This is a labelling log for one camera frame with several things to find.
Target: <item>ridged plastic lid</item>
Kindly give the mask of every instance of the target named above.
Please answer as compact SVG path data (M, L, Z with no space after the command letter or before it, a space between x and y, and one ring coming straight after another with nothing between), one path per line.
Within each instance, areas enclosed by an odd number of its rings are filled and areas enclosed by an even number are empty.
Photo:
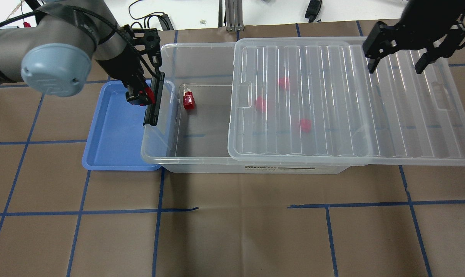
M369 74L364 37L236 43L228 151L250 162L465 165L465 113L447 60L399 51Z

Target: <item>white background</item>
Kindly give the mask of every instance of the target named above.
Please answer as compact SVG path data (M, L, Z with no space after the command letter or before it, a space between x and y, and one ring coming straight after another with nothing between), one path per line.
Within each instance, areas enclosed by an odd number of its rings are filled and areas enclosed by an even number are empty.
M132 23L127 7L134 0L105 0L118 23ZM243 0L245 25L274 25L308 22L304 13L309 0ZM4 21L16 9L20 0L0 0L0 21ZM406 0L323 0L317 19L324 22L400 18ZM24 12L30 11L23 5ZM169 14L176 30L189 28L215 28L218 23L218 0L143 0L132 7L134 17L155 11ZM26 20L35 26L34 18ZM152 27L160 28L156 18ZM22 26L22 21L13 25Z

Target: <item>blue plastic tray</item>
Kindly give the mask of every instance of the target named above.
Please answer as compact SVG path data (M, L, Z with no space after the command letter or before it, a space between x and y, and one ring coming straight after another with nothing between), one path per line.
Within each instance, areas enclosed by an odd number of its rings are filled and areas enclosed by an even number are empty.
M104 84L97 100L82 164L88 170L157 170L141 158L145 107L125 101L120 81Z

